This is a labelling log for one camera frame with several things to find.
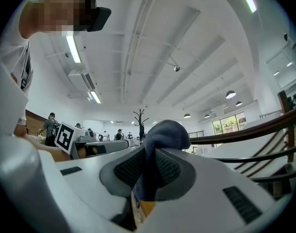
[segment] black vent grille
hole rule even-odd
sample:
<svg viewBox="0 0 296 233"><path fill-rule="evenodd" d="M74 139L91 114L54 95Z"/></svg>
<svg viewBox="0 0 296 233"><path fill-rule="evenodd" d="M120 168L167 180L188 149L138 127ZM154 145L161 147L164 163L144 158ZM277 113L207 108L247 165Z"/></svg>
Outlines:
<svg viewBox="0 0 296 233"><path fill-rule="evenodd" d="M143 161L144 150L116 166L114 168L114 174L125 184L133 188L142 173Z"/></svg>
<svg viewBox="0 0 296 233"><path fill-rule="evenodd" d="M164 187L179 177L180 165L159 151L156 151L156 163L160 177L159 187Z"/></svg>
<svg viewBox="0 0 296 233"><path fill-rule="evenodd" d="M261 215L261 211L236 186L225 188L223 192L246 224Z"/></svg>
<svg viewBox="0 0 296 233"><path fill-rule="evenodd" d="M90 85L90 88L91 88L92 90L94 90L94 89L95 89L95 86L94 86L94 84L93 84L93 82L92 82L92 80L91 80L91 78L90 78L90 75L89 75L89 74L86 74L85 77L86 77L86 79L87 79L87 81L88 81L88 84Z"/></svg>

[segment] gray cloth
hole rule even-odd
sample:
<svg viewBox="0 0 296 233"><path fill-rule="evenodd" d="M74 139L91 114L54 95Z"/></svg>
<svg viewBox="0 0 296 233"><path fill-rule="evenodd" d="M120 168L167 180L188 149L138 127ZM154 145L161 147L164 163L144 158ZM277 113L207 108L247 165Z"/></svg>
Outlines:
<svg viewBox="0 0 296 233"><path fill-rule="evenodd" d="M56 136L56 129L55 129L55 123L58 123L56 120L48 119L44 123L43 128L46 130L46 136Z"/></svg>
<svg viewBox="0 0 296 233"><path fill-rule="evenodd" d="M155 148L167 147L177 150L188 149L191 145L185 128L172 120L164 120L155 125L143 141L145 163L133 192L137 199L154 201L158 189L158 174L155 161Z"/></svg>

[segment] decorative tree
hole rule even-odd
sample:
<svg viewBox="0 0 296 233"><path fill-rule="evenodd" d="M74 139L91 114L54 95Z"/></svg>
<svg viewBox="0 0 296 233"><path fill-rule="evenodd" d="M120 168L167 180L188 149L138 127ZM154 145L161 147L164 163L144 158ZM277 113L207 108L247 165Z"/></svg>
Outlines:
<svg viewBox="0 0 296 233"><path fill-rule="evenodd" d="M139 109L139 114L137 112L134 111L135 114L138 115L139 119L137 117L135 117L135 119L138 121L138 125L135 124L135 126L139 126L139 138L140 141L142 141L142 137L144 134L144 124L143 122L148 120L149 118L145 119L144 121L141 121L141 116L143 115L144 109L141 111L141 109Z"/></svg>

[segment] standing person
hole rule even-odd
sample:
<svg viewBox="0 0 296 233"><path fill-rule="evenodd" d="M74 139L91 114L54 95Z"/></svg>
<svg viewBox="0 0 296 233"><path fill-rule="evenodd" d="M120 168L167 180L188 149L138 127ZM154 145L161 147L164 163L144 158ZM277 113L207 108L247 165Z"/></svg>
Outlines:
<svg viewBox="0 0 296 233"><path fill-rule="evenodd" d="M93 130L91 130L91 128L88 128L88 133L89 133L89 135L90 135L91 137L96 138L96 134L94 133Z"/></svg>
<svg viewBox="0 0 296 233"><path fill-rule="evenodd" d="M118 133L116 134L115 138L117 140L121 140L122 139L122 130L121 129L118 130Z"/></svg>
<svg viewBox="0 0 296 233"><path fill-rule="evenodd" d="M107 141L108 140L108 134L107 131L104 131L104 139Z"/></svg>
<svg viewBox="0 0 296 233"><path fill-rule="evenodd" d="M56 132L57 128L60 126L60 124L55 120L55 113L52 112L49 115L49 119L46 120L46 122L43 125L43 128L39 130L39 134L41 134L44 130L46 130L46 139L45 139L45 145L50 147L56 147L55 145L55 138L56 138Z"/></svg>
<svg viewBox="0 0 296 233"><path fill-rule="evenodd" d="M30 59L30 37L38 32L81 31L97 21L96 0L39 0L23 1L10 19L0 38L0 67L4 67L19 88L28 96L33 78ZM46 150L54 159L67 155L60 148L45 147L26 131L25 113L19 118L14 134L33 144L35 149Z"/></svg>

